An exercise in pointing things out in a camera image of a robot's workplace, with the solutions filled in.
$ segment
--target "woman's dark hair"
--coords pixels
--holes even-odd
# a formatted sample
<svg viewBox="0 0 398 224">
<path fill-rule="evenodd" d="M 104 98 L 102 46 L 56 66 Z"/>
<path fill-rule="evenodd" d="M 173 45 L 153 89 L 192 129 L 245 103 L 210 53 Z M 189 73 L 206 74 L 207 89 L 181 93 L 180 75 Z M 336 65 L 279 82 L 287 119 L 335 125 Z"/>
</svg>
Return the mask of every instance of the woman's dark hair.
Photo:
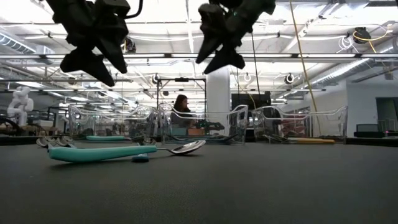
<svg viewBox="0 0 398 224">
<path fill-rule="evenodd" d="M 186 108 L 182 108 L 182 101 L 184 101 L 185 99 L 188 99 L 187 96 L 185 95 L 178 95 L 177 99 L 175 100 L 174 103 L 174 109 L 178 112 L 186 112 Z"/>
</svg>

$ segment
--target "teal spoon handle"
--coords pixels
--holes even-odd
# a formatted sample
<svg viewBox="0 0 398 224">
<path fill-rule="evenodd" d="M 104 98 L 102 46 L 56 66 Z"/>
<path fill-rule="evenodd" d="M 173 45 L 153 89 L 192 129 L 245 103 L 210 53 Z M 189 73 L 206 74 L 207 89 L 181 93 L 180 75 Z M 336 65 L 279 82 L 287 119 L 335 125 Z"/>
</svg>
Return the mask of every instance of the teal spoon handle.
<svg viewBox="0 0 398 224">
<path fill-rule="evenodd" d="M 86 136 L 90 141 L 120 141 L 126 140 L 124 136 Z"/>
<path fill-rule="evenodd" d="M 74 149 L 69 147 L 53 147 L 49 149 L 51 159 L 64 162 L 96 162 L 143 153 L 156 152 L 156 146 L 127 146 L 103 149 Z"/>
</svg>

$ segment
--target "woman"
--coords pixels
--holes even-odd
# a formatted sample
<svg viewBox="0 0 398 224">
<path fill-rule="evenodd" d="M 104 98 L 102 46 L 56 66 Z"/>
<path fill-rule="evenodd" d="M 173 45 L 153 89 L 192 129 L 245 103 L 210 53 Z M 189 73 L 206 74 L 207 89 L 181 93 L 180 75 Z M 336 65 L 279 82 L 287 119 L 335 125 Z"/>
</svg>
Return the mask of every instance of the woman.
<svg viewBox="0 0 398 224">
<path fill-rule="evenodd" d="M 188 108 L 188 98 L 185 95 L 178 95 L 177 99 L 174 103 L 174 110 L 180 113 L 173 113 L 172 122 L 173 124 L 178 125 L 179 127 L 189 127 L 195 121 L 193 119 L 184 119 L 191 118 L 192 114 L 183 114 L 190 113 L 191 110 Z"/>
</svg>

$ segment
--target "dark gray tabletop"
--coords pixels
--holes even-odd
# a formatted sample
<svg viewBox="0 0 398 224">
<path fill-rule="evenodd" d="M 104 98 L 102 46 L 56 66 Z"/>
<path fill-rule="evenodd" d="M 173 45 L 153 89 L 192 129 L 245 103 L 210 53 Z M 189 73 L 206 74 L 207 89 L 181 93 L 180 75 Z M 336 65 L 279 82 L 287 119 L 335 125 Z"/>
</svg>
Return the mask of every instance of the dark gray tabletop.
<svg viewBox="0 0 398 224">
<path fill-rule="evenodd" d="M 3 146 L 0 223 L 397 223 L 397 172 L 390 147 L 205 146 L 68 164 Z"/>
</svg>

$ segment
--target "white column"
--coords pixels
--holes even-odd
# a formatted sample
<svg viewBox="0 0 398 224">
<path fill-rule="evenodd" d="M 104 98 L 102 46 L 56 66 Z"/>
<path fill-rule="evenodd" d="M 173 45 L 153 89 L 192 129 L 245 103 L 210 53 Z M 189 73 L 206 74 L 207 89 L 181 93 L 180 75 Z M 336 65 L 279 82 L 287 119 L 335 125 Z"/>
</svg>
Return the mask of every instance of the white column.
<svg viewBox="0 0 398 224">
<path fill-rule="evenodd" d="M 208 120 L 211 122 L 220 122 L 225 130 L 212 131 L 211 133 L 226 134 L 229 133 L 229 123 L 225 114 L 211 114 L 214 112 L 231 111 L 231 90 L 230 90 L 229 71 L 227 67 L 220 68 L 211 72 L 206 77 L 206 96 Z"/>
</svg>

